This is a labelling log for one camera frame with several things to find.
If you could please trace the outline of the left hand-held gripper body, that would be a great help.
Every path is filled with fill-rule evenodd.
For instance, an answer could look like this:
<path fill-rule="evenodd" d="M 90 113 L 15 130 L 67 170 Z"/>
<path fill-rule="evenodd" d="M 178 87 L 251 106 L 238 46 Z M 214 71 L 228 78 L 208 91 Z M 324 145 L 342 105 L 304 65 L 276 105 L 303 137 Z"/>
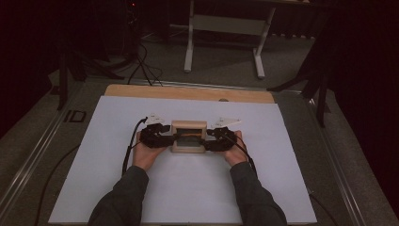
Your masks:
<path fill-rule="evenodd" d="M 167 136 L 161 133 L 163 122 L 162 118 L 151 113 L 145 120 L 146 127 L 141 130 L 140 141 L 149 148 L 167 147 Z"/>

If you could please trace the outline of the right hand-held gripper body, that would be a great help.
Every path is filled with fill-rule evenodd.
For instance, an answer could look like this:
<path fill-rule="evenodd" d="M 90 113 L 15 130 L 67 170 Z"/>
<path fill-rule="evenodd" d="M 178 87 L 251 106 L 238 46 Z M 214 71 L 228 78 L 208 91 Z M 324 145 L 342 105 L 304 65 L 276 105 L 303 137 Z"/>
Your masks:
<path fill-rule="evenodd" d="M 236 143 L 237 138 L 234 132 L 229 129 L 229 126 L 240 122 L 239 119 L 220 117 L 211 125 L 211 129 L 216 129 L 217 131 L 215 136 L 211 136 L 214 137 L 214 140 L 216 141 L 215 152 L 227 151 Z"/>

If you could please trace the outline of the square wooden box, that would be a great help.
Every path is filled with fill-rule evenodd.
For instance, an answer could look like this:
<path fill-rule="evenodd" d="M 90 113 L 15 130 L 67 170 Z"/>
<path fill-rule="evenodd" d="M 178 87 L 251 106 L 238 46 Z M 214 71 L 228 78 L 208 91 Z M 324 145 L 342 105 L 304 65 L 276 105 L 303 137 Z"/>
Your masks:
<path fill-rule="evenodd" d="M 176 137 L 173 153 L 204 153 L 202 142 L 206 138 L 206 121 L 172 121 L 171 133 Z"/>

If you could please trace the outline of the person's right hand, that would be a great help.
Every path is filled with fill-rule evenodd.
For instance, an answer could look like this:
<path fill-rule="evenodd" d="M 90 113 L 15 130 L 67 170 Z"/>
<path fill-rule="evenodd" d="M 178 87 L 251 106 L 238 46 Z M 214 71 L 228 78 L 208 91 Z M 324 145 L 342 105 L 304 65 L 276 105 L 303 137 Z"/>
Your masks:
<path fill-rule="evenodd" d="M 242 140 L 242 132 L 235 131 L 234 133 L 237 136 L 237 143 L 228 151 L 222 153 L 222 156 L 231 167 L 247 162 L 247 155 L 244 153 L 245 145 Z"/>

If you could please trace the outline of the person's left hand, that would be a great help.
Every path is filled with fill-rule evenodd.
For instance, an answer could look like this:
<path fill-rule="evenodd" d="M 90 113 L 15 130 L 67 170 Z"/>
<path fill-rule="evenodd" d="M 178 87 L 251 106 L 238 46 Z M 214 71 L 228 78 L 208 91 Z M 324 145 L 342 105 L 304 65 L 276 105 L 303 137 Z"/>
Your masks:
<path fill-rule="evenodd" d="M 140 141 L 141 133 L 136 133 L 136 145 L 133 148 L 133 162 L 132 165 L 139 167 L 145 171 L 148 171 L 153 163 L 155 162 L 157 156 L 165 151 L 166 147 L 161 148 L 149 148 Z"/>

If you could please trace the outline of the black tripod stand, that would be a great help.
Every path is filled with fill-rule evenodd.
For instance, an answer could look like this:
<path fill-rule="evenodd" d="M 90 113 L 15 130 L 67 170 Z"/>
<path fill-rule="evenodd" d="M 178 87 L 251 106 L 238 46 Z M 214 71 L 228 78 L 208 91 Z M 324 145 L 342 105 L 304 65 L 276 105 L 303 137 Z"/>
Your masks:
<path fill-rule="evenodd" d="M 321 127 L 325 127 L 324 112 L 328 82 L 327 56 L 329 53 L 329 51 L 323 51 L 322 48 L 327 47 L 328 34 L 330 32 L 331 22 L 327 20 L 300 66 L 296 77 L 281 85 L 267 89 L 268 91 L 279 92 L 307 80 L 307 84 L 302 89 L 301 94 L 305 99 L 312 99 L 316 92 L 319 93 L 317 98 L 316 119 Z"/>

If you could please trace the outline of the aluminium floor rail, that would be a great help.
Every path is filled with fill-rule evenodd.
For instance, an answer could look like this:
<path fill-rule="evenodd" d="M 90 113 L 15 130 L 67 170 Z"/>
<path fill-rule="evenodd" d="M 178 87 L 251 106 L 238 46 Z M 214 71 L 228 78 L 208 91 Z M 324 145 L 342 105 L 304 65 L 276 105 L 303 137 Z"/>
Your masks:
<path fill-rule="evenodd" d="M 58 97 L 45 95 L 0 139 L 0 223 L 8 217 L 83 86 L 83 82 L 72 85 L 60 110 Z"/>
<path fill-rule="evenodd" d="M 327 149 L 327 160 L 331 167 L 332 174 L 334 175 L 337 187 L 340 190 L 343 202 L 346 206 L 346 209 L 351 218 L 353 226 L 366 226 L 364 217 L 359 210 L 359 206 L 353 195 L 352 189 L 348 184 L 348 181 L 346 180 L 346 177 L 344 175 L 343 168 L 338 159 L 338 155 L 336 154 L 333 144 L 328 137 L 328 132 L 324 127 L 320 125 L 320 122 L 316 119 L 317 105 L 315 101 L 313 99 L 304 99 L 304 103 L 308 108 L 313 124 L 316 126 L 316 130 L 321 135 L 323 144 Z"/>
<path fill-rule="evenodd" d="M 253 87 L 236 87 L 236 86 L 223 86 L 223 85 L 208 85 L 199 83 L 184 83 L 184 82 L 172 82 L 172 81 L 161 81 L 159 82 L 148 82 L 145 79 L 134 79 L 131 85 L 140 85 L 147 87 L 171 87 L 171 88 L 198 88 L 198 89 L 233 89 L 233 90 L 252 90 L 252 91 L 266 91 L 266 88 L 253 88 Z"/>

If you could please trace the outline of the white metal desk frame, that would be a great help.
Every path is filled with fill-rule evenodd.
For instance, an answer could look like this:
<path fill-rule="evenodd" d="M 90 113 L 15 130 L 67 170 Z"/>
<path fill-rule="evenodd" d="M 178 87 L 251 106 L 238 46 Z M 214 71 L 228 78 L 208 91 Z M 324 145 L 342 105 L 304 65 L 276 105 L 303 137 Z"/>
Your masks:
<path fill-rule="evenodd" d="M 272 24 L 275 11 L 275 8 L 269 9 L 269 12 L 266 14 L 265 20 L 250 20 L 232 17 L 202 15 L 195 13 L 195 0 L 190 0 L 188 19 L 188 43 L 184 60 L 184 72 L 190 73 L 192 70 L 194 52 L 194 31 L 202 30 L 259 36 L 259 45 L 252 50 L 252 54 L 258 78 L 265 79 L 265 72 L 263 69 L 262 61 L 262 50 L 268 35 L 268 31 Z"/>

